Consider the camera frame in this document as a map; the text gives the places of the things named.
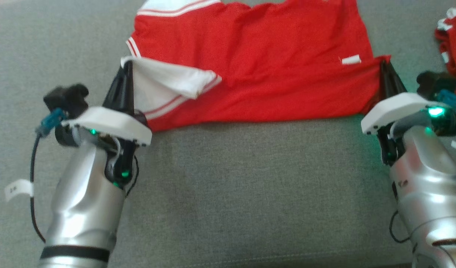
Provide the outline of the red shirt with white sleeves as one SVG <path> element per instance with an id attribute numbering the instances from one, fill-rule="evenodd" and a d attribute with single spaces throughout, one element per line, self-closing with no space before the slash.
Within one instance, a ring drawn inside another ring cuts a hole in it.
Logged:
<path id="1" fill-rule="evenodd" d="M 357 0 L 146 0 L 127 39 L 154 132 L 367 114 L 380 65 Z"/>

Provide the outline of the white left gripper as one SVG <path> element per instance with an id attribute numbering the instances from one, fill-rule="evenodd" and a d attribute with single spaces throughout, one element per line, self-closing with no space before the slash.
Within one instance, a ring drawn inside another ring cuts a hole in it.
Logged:
<path id="1" fill-rule="evenodd" d="M 117 71 L 101 106 L 89 107 L 79 117 L 64 120 L 66 127 L 83 127 L 99 133 L 115 136 L 138 146 L 148 146 L 152 132 L 134 117 L 122 113 L 135 114 L 133 61 L 127 61 Z"/>

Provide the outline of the red garment pile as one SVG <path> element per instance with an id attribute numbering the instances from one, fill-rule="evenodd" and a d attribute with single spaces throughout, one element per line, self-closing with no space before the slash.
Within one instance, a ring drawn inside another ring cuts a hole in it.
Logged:
<path id="1" fill-rule="evenodd" d="M 435 37 L 447 71 L 456 78 L 456 7 L 449 8 L 446 17 L 437 22 Z"/>

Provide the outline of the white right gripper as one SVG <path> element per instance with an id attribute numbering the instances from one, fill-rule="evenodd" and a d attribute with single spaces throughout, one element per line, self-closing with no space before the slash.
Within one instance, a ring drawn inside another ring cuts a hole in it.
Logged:
<path id="1" fill-rule="evenodd" d="M 362 119 L 362 133 L 377 134 L 381 127 L 429 108 L 451 108 L 437 101 L 430 101 L 417 93 L 407 93 L 395 68 L 386 60 L 380 64 L 379 101 Z"/>

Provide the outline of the wide grey sofa seat cushion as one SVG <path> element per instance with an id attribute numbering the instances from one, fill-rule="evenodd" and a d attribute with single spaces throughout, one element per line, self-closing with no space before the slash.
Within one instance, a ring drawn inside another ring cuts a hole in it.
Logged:
<path id="1" fill-rule="evenodd" d="M 42 97 L 83 83 L 100 105 L 145 3 L 175 11 L 238 1 L 0 0 L 0 268 L 35 268 L 44 247 L 27 179 Z M 155 134 L 137 152 L 109 268 L 407 268 L 411 246 L 388 232 L 388 168 L 361 117 L 214 123 Z"/>

